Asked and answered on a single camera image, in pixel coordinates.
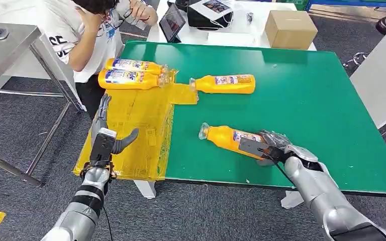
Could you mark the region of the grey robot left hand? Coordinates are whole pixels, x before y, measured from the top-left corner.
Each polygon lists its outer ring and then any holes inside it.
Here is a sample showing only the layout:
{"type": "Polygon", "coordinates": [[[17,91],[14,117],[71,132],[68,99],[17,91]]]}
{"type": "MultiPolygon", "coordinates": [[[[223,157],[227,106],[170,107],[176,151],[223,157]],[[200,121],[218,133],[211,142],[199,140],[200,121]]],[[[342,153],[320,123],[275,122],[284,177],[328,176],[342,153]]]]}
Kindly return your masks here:
{"type": "MultiPolygon", "coordinates": [[[[104,94],[100,100],[100,105],[97,110],[97,114],[92,120],[92,126],[91,126],[91,146],[93,146],[95,142],[95,138],[101,128],[108,128],[107,124],[107,113],[108,113],[108,107],[109,102],[111,101],[112,97],[108,94],[104,94]]],[[[125,138],[121,140],[115,140],[115,143],[112,148],[113,154],[119,154],[121,153],[126,147],[128,147],[132,142],[134,142],[139,134],[139,128],[134,128],[131,133],[126,136],[125,138]]]]}

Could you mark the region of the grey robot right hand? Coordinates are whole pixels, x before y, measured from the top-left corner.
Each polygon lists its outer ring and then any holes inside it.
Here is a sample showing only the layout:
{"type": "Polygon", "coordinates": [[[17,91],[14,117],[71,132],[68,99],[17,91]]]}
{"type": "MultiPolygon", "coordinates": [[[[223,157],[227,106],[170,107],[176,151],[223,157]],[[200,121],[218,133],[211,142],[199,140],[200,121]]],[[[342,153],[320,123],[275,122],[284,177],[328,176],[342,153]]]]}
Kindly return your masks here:
{"type": "Polygon", "coordinates": [[[261,130],[257,133],[262,137],[268,148],[263,152],[263,159],[256,160],[260,166],[276,165],[278,162],[283,164],[288,157],[295,156],[305,163],[315,164],[318,162],[318,157],[303,147],[296,146],[284,134],[261,130]]]}

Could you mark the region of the person's right hand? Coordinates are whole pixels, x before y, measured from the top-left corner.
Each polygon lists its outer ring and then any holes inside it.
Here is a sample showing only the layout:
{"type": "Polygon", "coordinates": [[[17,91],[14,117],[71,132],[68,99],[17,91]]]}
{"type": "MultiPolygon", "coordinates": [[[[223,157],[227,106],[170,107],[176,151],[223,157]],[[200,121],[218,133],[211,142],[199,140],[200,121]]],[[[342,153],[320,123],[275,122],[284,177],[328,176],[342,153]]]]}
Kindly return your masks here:
{"type": "Polygon", "coordinates": [[[96,35],[103,22],[102,16],[90,13],[89,11],[82,9],[81,7],[75,7],[75,9],[79,13],[84,24],[84,32],[96,35]]]}

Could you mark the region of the person's left hand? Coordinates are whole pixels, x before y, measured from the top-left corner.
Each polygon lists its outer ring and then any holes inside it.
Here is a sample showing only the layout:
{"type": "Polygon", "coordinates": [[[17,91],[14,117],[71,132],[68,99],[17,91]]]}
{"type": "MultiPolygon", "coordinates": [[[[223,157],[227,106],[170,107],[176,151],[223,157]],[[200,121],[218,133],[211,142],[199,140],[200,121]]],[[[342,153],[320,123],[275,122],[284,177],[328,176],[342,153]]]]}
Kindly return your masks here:
{"type": "Polygon", "coordinates": [[[132,9],[131,16],[136,20],[141,20],[149,26],[154,26],[157,23],[158,16],[156,10],[143,3],[142,1],[130,1],[130,8],[132,9]]]}

